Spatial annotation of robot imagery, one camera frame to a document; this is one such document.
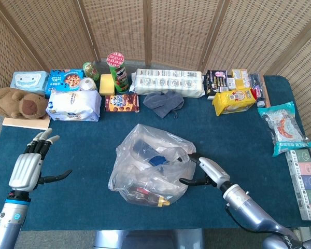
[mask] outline blue table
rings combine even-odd
[[[271,104],[294,101],[288,81],[266,76]],[[224,211],[221,192],[211,186],[189,187],[176,203],[149,208],[127,203],[108,190],[116,147],[141,123],[192,141],[197,151],[221,165],[244,190],[250,191],[279,223],[310,226],[301,220],[285,155],[272,157],[273,144],[256,106],[246,112],[216,117],[205,97],[185,98],[178,118],[164,119],[146,108],[140,113],[105,113],[99,122],[51,121],[53,135],[61,139],[44,161],[43,175],[73,169],[64,181],[38,186],[24,230],[143,230],[237,227]],[[297,122],[303,130],[299,115]],[[10,191],[8,182],[18,155],[39,131],[3,127],[0,135],[0,210]],[[195,177],[202,176],[197,167]]]

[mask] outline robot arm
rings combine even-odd
[[[248,192],[241,189],[238,184],[230,182],[230,176],[216,162],[201,157],[198,154],[191,154],[190,159],[199,163],[205,171],[205,179],[188,180],[181,178],[180,182],[196,185],[213,185],[222,191],[222,196],[227,202],[226,211],[233,218],[229,207],[234,209],[249,225],[251,230],[242,227],[234,218],[234,221],[243,229],[261,233],[272,233],[263,242],[265,249],[288,249],[288,248],[305,248],[311,249],[311,240],[304,243],[300,242],[297,236],[288,228],[276,222],[264,209],[255,203],[249,196]]]
[[[38,184],[60,181],[72,172],[68,170],[59,176],[41,176],[41,167],[49,147],[60,138],[53,136],[47,139],[51,132],[49,128],[37,134],[15,163],[9,181],[12,191],[0,212],[0,249],[14,248],[31,201],[29,193]]]

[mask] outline stuffed animal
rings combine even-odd
[[[34,93],[4,87],[0,89],[0,116],[37,119],[46,114],[48,100]]]

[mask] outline gray towel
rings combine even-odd
[[[181,109],[184,102],[179,93],[168,91],[165,94],[154,92],[147,95],[143,104],[152,109],[159,117],[164,118],[171,111],[175,112],[175,110]]]

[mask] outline yellow sponge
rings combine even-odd
[[[102,74],[100,77],[100,95],[115,95],[114,80],[111,74]]]

